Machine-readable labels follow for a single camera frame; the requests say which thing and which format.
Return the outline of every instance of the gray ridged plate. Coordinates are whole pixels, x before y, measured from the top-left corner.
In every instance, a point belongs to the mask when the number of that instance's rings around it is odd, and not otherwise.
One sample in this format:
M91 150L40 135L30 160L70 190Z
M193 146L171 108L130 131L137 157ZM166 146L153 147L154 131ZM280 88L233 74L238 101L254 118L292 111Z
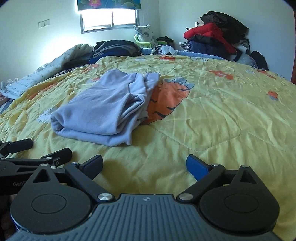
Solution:
M235 237L208 225L195 206L172 195L122 194L100 204L79 227L62 234L37 235L19 231L10 241L279 241L273 233Z

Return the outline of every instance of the pillow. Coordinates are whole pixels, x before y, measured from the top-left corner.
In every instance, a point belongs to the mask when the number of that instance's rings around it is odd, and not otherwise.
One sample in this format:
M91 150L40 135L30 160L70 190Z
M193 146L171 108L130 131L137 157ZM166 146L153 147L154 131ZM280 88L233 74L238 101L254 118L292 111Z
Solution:
M133 28L140 42L150 42L151 48L155 48L158 45L153 31L150 29L150 25L134 26Z
M186 42L179 42L179 45L182 49L184 49L184 51L186 52L192 52L191 51L191 46L190 44L186 43Z

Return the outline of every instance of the folded sweatshirt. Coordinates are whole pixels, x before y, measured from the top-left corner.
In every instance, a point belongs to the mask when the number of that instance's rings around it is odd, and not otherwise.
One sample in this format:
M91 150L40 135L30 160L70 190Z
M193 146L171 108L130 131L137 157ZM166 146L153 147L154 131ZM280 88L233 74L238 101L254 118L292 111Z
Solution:
M106 72L92 87L51 115L60 136L106 146L131 145L132 131L148 117L158 73Z

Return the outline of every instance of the window curtain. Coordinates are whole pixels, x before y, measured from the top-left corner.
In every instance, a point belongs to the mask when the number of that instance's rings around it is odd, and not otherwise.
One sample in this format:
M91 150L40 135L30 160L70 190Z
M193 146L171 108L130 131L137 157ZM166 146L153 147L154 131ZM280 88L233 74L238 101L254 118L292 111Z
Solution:
M141 9L141 0L77 0L78 11L85 9Z

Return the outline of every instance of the blue gripper pad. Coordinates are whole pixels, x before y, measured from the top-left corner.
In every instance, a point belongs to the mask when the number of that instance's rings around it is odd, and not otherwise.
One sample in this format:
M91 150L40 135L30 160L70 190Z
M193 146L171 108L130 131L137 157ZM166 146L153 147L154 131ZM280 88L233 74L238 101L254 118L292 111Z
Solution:
M209 173L210 165L206 164L194 155L189 155L186 160L188 172L199 181Z

